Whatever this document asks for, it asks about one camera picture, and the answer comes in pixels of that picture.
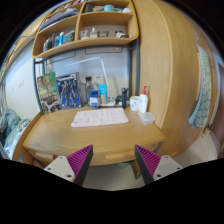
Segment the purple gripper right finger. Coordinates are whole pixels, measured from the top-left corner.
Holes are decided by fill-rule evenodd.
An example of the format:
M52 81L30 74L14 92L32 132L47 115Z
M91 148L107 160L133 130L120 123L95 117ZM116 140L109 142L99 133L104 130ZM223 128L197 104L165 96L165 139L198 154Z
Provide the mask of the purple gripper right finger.
M135 145L134 154L145 184L150 184L182 169L182 166L170 156L159 156L139 145Z

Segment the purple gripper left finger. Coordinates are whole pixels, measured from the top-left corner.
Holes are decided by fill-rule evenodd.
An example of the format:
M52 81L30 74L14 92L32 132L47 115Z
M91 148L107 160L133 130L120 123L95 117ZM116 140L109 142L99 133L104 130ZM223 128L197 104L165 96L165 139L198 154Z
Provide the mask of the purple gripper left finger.
M44 168L56 176L82 186L93 156L93 146L86 146L71 155L58 156Z

